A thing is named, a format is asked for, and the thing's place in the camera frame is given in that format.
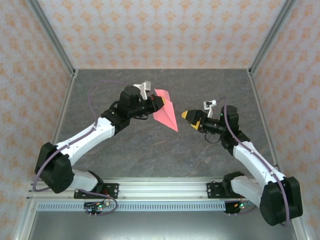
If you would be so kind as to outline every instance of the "pink paper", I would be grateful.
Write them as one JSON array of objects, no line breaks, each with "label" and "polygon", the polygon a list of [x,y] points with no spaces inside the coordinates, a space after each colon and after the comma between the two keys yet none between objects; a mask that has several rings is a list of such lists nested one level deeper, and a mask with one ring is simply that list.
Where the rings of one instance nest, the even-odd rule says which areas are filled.
[{"label": "pink paper", "polygon": [[155,93],[156,93],[159,97],[163,97],[163,98],[168,99],[169,101],[171,101],[168,91],[163,90],[163,89],[154,89],[154,90],[155,90]]},{"label": "pink paper", "polygon": [[170,101],[168,91],[162,89],[155,89],[155,92],[159,97],[165,98],[165,102],[164,106],[153,114],[153,118],[158,122],[178,132],[174,105]]}]

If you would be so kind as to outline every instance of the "wire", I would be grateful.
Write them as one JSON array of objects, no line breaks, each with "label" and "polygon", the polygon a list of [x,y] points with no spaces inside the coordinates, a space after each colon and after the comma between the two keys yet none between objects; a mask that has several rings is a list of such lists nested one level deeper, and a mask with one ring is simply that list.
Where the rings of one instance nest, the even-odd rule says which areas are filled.
[{"label": "wire", "polygon": [[110,105],[110,109],[113,109],[114,107],[115,107],[115,105],[117,105],[119,103],[119,101],[115,101],[114,103],[112,103],[111,105]]},{"label": "wire", "polygon": [[[45,187],[45,188],[42,188],[42,189],[37,189],[37,183],[39,181],[39,178],[40,178],[40,175],[42,173],[42,171],[45,169],[45,167],[48,165],[48,163],[58,154],[60,153],[61,151],[63,151],[64,149],[68,148],[69,146],[75,144],[76,142],[84,139],[85,137],[87,137],[88,135],[90,135],[97,127],[97,124],[98,124],[98,116],[92,106],[92,102],[91,102],[91,95],[92,95],[92,92],[93,90],[101,85],[101,84],[106,84],[106,83],[116,83],[116,84],[121,84],[121,85],[126,85],[125,83],[123,82],[120,82],[120,81],[114,81],[114,80],[104,80],[104,81],[99,81],[97,82],[96,84],[94,84],[90,90],[89,90],[89,93],[88,93],[88,105],[89,105],[89,108],[94,116],[94,124],[93,124],[93,127],[87,132],[85,133],[84,135],[76,138],[75,140],[69,142],[69,144],[66,144],[62,147],[60,147],[59,149],[57,149],[51,156],[48,157],[48,159],[43,163],[43,165],[39,168],[37,174],[35,175],[35,178],[34,178],[34,182],[33,182],[33,186],[32,186],[32,190],[34,192],[43,192],[43,191],[46,191],[46,190],[49,190],[50,187]],[[81,190],[87,194],[91,194],[91,195],[96,195],[96,196],[102,196],[102,197],[106,197],[107,199],[111,199],[115,202],[115,208],[112,210],[112,211],[109,211],[108,213],[111,213],[111,212],[114,212],[117,207],[118,207],[118,203],[117,201],[111,197],[111,196],[107,196],[107,195],[103,195],[103,194],[99,194],[99,193],[95,193],[95,192],[89,192],[89,191],[85,191],[85,190]]]},{"label": "wire", "polygon": [[230,132],[230,134],[232,135],[232,137],[247,151],[249,151],[250,153],[252,153],[257,159],[260,160],[260,162],[268,169],[268,171],[270,172],[271,176],[273,176],[276,180],[276,182],[279,185],[279,188],[281,190],[282,193],[282,197],[283,197],[283,201],[284,201],[284,208],[285,208],[285,226],[289,223],[290,221],[290,212],[289,212],[289,204],[288,204],[288,199],[287,199],[287,195],[284,189],[284,186],[282,185],[280,179],[278,178],[278,176],[276,174],[273,174],[272,169],[268,166],[268,164],[265,163],[265,161],[256,153],[254,152],[252,149],[250,149],[249,147],[247,147],[246,145],[244,145],[238,138],[237,136],[232,132],[231,127],[229,126],[228,123],[228,118],[227,118],[227,101],[228,98],[227,97],[223,97],[222,99],[219,100],[222,101],[223,99],[225,99],[224,101],[224,107],[223,107],[223,114],[224,114],[224,121],[226,124],[226,127],[228,128],[228,131]]},{"label": "wire", "polygon": [[[91,194],[91,195],[95,195],[95,196],[101,196],[101,197],[104,197],[106,199],[109,199],[109,200],[112,200],[114,201],[115,203],[115,206],[113,209],[111,209],[110,211],[106,211],[106,212],[102,212],[96,216],[103,216],[103,215],[108,215],[108,214],[111,214],[113,213],[119,206],[117,200],[115,200],[112,196],[108,196],[108,195],[105,195],[105,194],[100,194],[100,193],[95,193],[95,192],[91,192],[91,191],[86,191],[86,190],[83,190],[83,189],[79,189],[81,192],[84,192],[85,194]],[[88,214],[89,216],[91,215],[90,212],[88,211],[88,208],[85,209],[85,213]]]},{"label": "wire", "polygon": [[217,144],[218,142],[221,141],[221,136],[219,137],[219,140],[218,140],[218,141],[215,141],[215,142],[209,141],[209,140],[207,139],[207,134],[210,134],[210,132],[207,132],[207,133],[204,135],[204,139],[205,139],[208,143],[210,143],[210,144]]}]

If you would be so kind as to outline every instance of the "wall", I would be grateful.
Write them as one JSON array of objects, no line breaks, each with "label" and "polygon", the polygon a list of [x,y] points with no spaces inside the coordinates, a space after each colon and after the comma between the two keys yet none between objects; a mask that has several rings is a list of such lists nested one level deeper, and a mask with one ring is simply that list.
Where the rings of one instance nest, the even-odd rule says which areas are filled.
[{"label": "wall", "polygon": [[285,0],[39,0],[80,69],[249,68]]},{"label": "wall", "polygon": [[25,0],[0,1],[0,239],[12,239],[69,74]]},{"label": "wall", "polygon": [[319,1],[297,1],[254,81],[279,161],[299,180],[303,219],[319,239]]}]

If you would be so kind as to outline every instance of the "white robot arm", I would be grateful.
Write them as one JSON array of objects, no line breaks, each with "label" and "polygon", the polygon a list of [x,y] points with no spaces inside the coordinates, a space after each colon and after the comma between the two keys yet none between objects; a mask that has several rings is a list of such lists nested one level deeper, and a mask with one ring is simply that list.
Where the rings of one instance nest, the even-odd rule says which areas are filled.
[{"label": "white robot arm", "polygon": [[72,166],[94,146],[126,128],[131,119],[141,119],[161,109],[164,106],[163,99],[154,94],[147,96],[149,91],[150,82],[126,86],[119,101],[115,101],[95,123],[56,145],[50,142],[44,144],[39,153],[35,174],[55,193],[61,193],[67,188],[101,193],[101,178],[91,171],[79,171]]},{"label": "white robot arm", "polygon": [[209,114],[202,110],[188,110],[182,117],[200,133],[220,135],[222,146],[242,162],[256,180],[251,181],[241,172],[225,175],[221,183],[212,184],[208,197],[222,198],[222,194],[225,198],[243,196],[260,208],[266,222],[274,226],[286,221],[286,203],[281,192],[283,188],[289,219],[300,217],[303,209],[299,182],[294,177],[286,177],[258,153],[250,139],[239,130],[237,108],[227,105],[225,110],[222,107],[220,119],[214,119],[212,107],[216,101],[205,101],[203,104],[205,109],[210,110]]}]

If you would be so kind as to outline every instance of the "metal frame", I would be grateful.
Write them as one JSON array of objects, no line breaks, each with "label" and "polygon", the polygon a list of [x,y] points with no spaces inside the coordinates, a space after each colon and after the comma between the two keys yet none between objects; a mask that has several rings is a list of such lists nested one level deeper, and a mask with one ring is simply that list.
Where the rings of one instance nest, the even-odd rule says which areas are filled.
[{"label": "metal frame", "polygon": [[[78,71],[74,69],[72,63],[64,51],[58,37],[56,36],[52,26],[50,25],[47,17],[45,16],[39,2],[37,0],[26,0],[33,10],[34,14],[40,21],[44,31],[49,37],[49,40],[54,46],[57,54],[63,62],[65,68],[70,72],[71,77],[69,81],[69,86],[66,91],[66,95],[63,101],[63,105],[60,110],[60,116],[58,123],[56,125],[53,143],[58,141],[58,137],[63,124],[64,116],[68,107],[70,96],[72,93],[72,88],[74,81],[77,77]],[[257,89],[254,83],[253,76],[257,69],[259,68],[261,62],[266,56],[272,42],[276,38],[278,32],[283,26],[286,18],[291,12],[294,4],[297,0],[287,0],[282,7],[279,16],[277,17],[275,23],[273,24],[267,38],[262,44],[256,58],[250,69],[247,70],[248,76],[252,85],[255,100],[258,105],[258,110],[262,119],[263,127],[266,133],[267,141],[270,146],[271,155],[275,164],[278,165],[279,169],[282,169],[281,163],[278,161],[275,148],[273,146],[272,136],[269,132],[265,115],[263,113],[262,105],[257,94]],[[206,183],[215,180],[220,182],[221,179],[211,178],[211,177],[175,177],[175,178],[106,178],[105,182],[117,182],[120,183],[120,192],[118,195],[118,201],[122,203],[130,202],[156,202],[156,201],[170,201],[170,202],[218,202],[225,199],[208,199]],[[38,187],[43,188],[45,184],[39,182]],[[27,195],[27,204],[22,213],[20,221],[17,226],[16,233],[14,235],[15,240],[28,239],[31,233],[32,225],[37,213],[38,205],[40,201],[55,201],[55,202],[83,202],[81,199],[73,198],[73,189],[67,189],[63,193],[55,194],[52,191],[46,192],[33,192],[32,187]],[[302,221],[302,218],[295,218],[292,220],[292,224],[296,233],[297,238],[300,240],[311,240],[311,234],[308,231],[308,226]]]},{"label": "metal frame", "polygon": [[[144,204],[152,202],[171,202],[172,204],[221,204],[224,201],[240,200],[240,198],[208,199],[207,185],[211,181],[221,182],[222,178],[216,177],[112,177],[103,178],[105,183],[119,183],[117,201],[121,204]],[[55,202],[70,204],[83,202],[83,199],[74,199],[74,189],[55,194],[48,190],[34,192],[33,183],[30,185],[26,198],[27,205],[21,216],[14,240],[29,238],[39,203]],[[39,182],[37,188],[46,187],[44,182]]]},{"label": "metal frame", "polygon": [[74,82],[75,82],[77,75],[78,75],[78,69],[76,69],[70,77],[69,84],[68,84],[66,93],[64,95],[63,103],[62,103],[62,106],[60,109],[59,119],[58,119],[56,126],[55,126],[54,135],[53,135],[53,139],[52,139],[53,144],[56,144],[58,142],[61,127],[62,127],[62,124],[65,119],[65,115],[66,115],[67,108],[68,108],[68,103],[69,103],[69,100],[71,97],[72,89],[73,89]]},{"label": "metal frame", "polygon": [[258,54],[256,55],[251,68],[249,69],[250,74],[253,76],[257,69],[259,68],[262,60],[267,55],[267,52],[272,45],[273,41],[275,40],[278,32],[280,31],[281,27],[285,23],[288,15],[291,13],[291,9],[295,5],[297,0],[286,0],[285,4],[283,5],[278,17],[276,18],[273,26],[270,29],[266,39],[264,40]]},{"label": "metal frame", "polygon": [[[247,73],[250,79],[250,83],[252,86],[252,90],[253,90],[253,94],[256,100],[256,104],[258,106],[258,110],[260,113],[260,117],[262,120],[262,124],[263,124],[263,128],[265,131],[265,135],[266,135],[266,139],[268,141],[269,147],[270,147],[270,152],[272,155],[272,159],[273,159],[273,163],[277,166],[277,168],[279,169],[279,171],[281,171],[283,169],[282,167],[282,163],[279,161],[278,157],[277,157],[277,152],[275,151],[275,147],[273,144],[273,138],[272,135],[269,132],[269,128],[267,125],[267,121],[264,115],[264,111],[258,96],[258,92],[257,92],[257,88],[255,85],[255,81],[254,81],[254,77],[252,76],[252,73],[250,72],[249,69],[247,69]],[[296,234],[296,237],[298,240],[312,240],[311,234],[309,233],[309,231],[307,230],[307,226],[306,224],[303,222],[303,218],[304,216],[301,217],[297,217],[292,219],[292,225]]]},{"label": "metal frame", "polygon": [[72,63],[66,54],[64,48],[62,47],[57,35],[55,34],[54,29],[52,28],[51,24],[49,23],[44,11],[42,10],[38,0],[26,0],[33,10],[33,13],[38,18],[43,30],[47,34],[49,40],[51,41],[54,49],[56,50],[58,56],[60,57],[64,67],[70,74],[73,74],[75,69],[72,66]]},{"label": "metal frame", "polygon": [[[37,212],[84,212],[87,201],[39,201]],[[224,201],[117,201],[117,212],[213,212],[225,211]],[[111,201],[102,212],[114,209]]]},{"label": "metal frame", "polygon": [[248,77],[250,79],[250,83],[251,83],[251,86],[252,86],[254,98],[255,98],[256,104],[258,106],[259,114],[260,114],[260,117],[261,117],[261,120],[262,120],[262,125],[263,125],[264,131],[265,131],[266,139],[267,139],[269,147],[270,147],[270,152],[271,152],[271,156],[272,156],[272,159],[273,159],[273,164],[275,166],[277,166],[279,170],[281,170],[282,169],[281,168],[281,163],[279,162],[279,160],[277,158],[276,150],[275,150],[275,147],[274,147],[274,144],[273,144],[273,141],[272,141],[271,134],[269,132],[269,128],[268,128],[268,125],[267,125],[266,117],[265,117],[265,114],[264,114],[264,111],[263,111],[263,108],[262,108],[262,105],[261,105],[261,102],[260,102],[260,99],[259,99],[259,96],[258,96],[258,92],[257,92],[257,88],[256,88],[256,85],[255,85],[254,78],[251,75],[249,69],[247,69],[246,71],[247,71]]}]

